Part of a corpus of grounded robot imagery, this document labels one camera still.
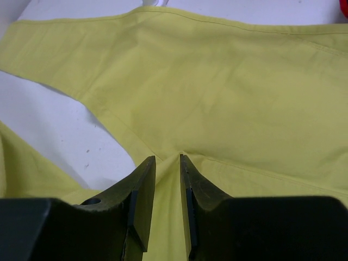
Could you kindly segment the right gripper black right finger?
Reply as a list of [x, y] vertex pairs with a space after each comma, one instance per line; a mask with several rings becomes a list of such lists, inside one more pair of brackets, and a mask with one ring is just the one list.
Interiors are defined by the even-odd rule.
[[180, 185], [188, 258], [233, 258], [230, 195], [203, 176], [181, 154]]

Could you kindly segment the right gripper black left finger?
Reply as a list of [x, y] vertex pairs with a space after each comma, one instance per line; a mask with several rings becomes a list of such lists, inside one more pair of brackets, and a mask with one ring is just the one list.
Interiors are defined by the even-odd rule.
[[82, 209], [124, 210], [126, 227], [143, 252], [148, 249], [156, 181], [156, 158], [147, 157], [131, 174], [81, 203]]

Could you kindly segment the yellow-green trousers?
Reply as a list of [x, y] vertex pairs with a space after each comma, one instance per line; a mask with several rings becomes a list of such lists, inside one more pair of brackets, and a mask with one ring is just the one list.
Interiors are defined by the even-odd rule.
[[179, 154], [232, 196], [347, 202], [347, 25], [260, 26], [167, 8], [18, 21], [1, 70], [84, 104], [155, 155], [145, 260], [185, 260]]

